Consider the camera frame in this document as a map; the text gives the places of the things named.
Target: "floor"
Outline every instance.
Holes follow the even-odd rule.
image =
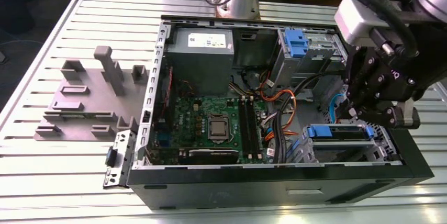
[[[283,2],[284,0],[260,1]],[[36,42],[4,43],[11,40],[44,42],[68,3],[70,0],[31,1],[28,8],[36,22],[35,28],[20,35],[11,35],[0,30],[0,52],[8,59],[4,64],[0,64],[0,110],[8,102],[8,98],[40,49],[40,44]]]

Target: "ram slot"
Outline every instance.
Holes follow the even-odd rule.
[[[248,157],[248,155],[251,154],[251,149],[250,149],[248,128],[247,128],[246,101],[243,99],[239,100],[238,109],[239,109],[240,136],[243,142],[243,156]]]
[[[246,103],[247,109],[247,124],[248,124],[248,136],[250,136],[250,148],[251,148],[251,155],[254,159],[258,159],[259,154],[259,141],[258,141],[258,134],[256,134],[256,114],[255,108],[252,106],[252,101]]]

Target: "slotted metal table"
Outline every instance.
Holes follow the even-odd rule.
[[[262,3],[263,20],[334,25],[336,8]],[[100,68],[98,45],[114,48],[122,69],[151,70],[160,15],[214,17],[203,0],[71,0],[0,114],[0,220],[52,223],[446,223],[447,93],[440,84],[416,107],[411,130],[435,177],[355,204],[151,211],[131,190],[102,189],[112,142],[34,140],[67,59]]]

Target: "gray block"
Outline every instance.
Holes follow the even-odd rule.
[[[139,124],[135,120],[135,117],[131,117],[130,123],[127,123],[124,121],[123,117],[119,117],[118,123],[116,123],[116,128],[119,129],[119,131],[131,130],[132,132],[136,133],[139,131]]]
[[[132,68],[132,79],[134,83],[147,83],[148,81],[148,71],[144,65],[134,65]]]
[[[115,137],[115,134],[116,134],[114,129],[108,125],[94,125],[91,132],[99,138],[100,137]]]
[[[96,119],[103,122],[116,122],[118,116],[115,112],[108,111],[108,112],[99,112],[96,114]]]
[[[46,125],[38,127],[36,133],[43,137],[59,137],[63,131],[56,125]]]
[[[143,100],[147,83],[134,83],[132,70],[123,70],[123,88],[127,96],[116,96],[111,84],[103,80],[103,69],[86,69],[79,72],[79,81],[63,80],[55,93],[54,101],[48,111],[46,111],[42,124],[56,124],[63,134],[60,136],[35,134],[39,141],[114,141],[114,137],[98,137],[92,133],[92,126],[110,126],[114,132],[119,132],[118,118],[122,116],[126,120],[134,117],[132,126],[127,126],[128,122],[120,123],[126,127],[136,131],[139,119],[142,116]],[[87,86],[88,94],[63,94],[63,87]],[[82,103],[84,109],[54,111],[55,102]]]
[[[67,60],[62,68],[64,78],[70,81],[79,81],[79,72],[86,72],[82,62],[78,60]]]
[[[67,95],[87,95],[90,92],[86,85],[67,85],[62,88],[62,93]]]
[[[54,103],[52,108],[55,110],[83,110],[84,105],[83,105],[82,102],[60,102],[60,101],[56,101]]]
[[[118,65],[118,67],[114,64],[112,58],[112,48],[108,46],[98,46],[95,49],[95,59],[100,61],[103,68],[104,68],[104,72],[106,72],[106,76],[108,79],[108,82],[112,85],[114,91],[116,96],[124,96],[124,88],[123,88],[123,71],[120,66]]]

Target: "side panel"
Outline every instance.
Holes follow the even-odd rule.
[[[131,189],[152,210],[292,206],[359,201],[404,180],[383,180],[383,183],[364,179],[131,185]]]

